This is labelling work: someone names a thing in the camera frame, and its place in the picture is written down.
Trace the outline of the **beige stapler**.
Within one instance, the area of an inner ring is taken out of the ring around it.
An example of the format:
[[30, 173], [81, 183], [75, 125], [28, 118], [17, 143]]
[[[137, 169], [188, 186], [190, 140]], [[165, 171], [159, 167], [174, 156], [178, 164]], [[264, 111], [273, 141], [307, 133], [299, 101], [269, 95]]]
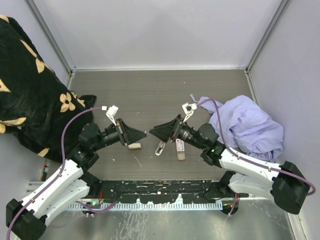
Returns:
[[141, 150], [142, 149], [142, 145], [140, 143], [132, 143], [130, 145], [128, 145], [128, 149], [133, 151], [133, 150]]

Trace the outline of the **pink stapler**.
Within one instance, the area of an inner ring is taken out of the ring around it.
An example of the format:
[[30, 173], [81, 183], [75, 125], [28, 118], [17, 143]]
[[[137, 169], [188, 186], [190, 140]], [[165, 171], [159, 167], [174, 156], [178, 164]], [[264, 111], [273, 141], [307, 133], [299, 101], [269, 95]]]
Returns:
[[166, 146], [166, 143], [163, 141], [160, 141], [160, 143], [158, 144], [156, 150], [155, 150], [155, 155], [156, 156], [160, 156], [161, 153], [163, 152], [164, 148]]

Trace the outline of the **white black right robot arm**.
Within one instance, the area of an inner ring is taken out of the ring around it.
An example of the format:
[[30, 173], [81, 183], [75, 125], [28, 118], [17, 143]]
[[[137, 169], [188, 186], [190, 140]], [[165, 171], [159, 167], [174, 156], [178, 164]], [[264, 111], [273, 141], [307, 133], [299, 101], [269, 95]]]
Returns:
[[290, 214], [300, 213], [311, 186], [292, 162], [278, 164], [246, 156], [219, 142], [219, 135], [211, 124], [202, 124], [195, 130], [179, 115], [172, 121], [154, 126], [149, 132], [162, 145], [181, 140], [200, 149], [204, 162], [226, 169], [219, 181], [223, 196], [254, 195], [272, 200]]

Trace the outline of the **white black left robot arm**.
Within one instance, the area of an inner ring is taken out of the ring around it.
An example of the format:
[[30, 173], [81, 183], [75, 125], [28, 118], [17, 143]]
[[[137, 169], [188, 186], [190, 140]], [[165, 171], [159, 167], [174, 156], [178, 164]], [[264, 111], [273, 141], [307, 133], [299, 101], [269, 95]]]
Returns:
[[88, 123], [78, 137], [78, 144], [60, 168], [29, 195], [6, 205], [6, 225], [9, 233], [21, 240], [38, 240], [47, 226], [66, 207], [87, 196], [100, 193], [99, 180], [88, 170], [99, 158], [98, 150], [115, 143], [129, 146], [147, 137], [141, 130], [129, 127], [118, 118], [104, 131]]

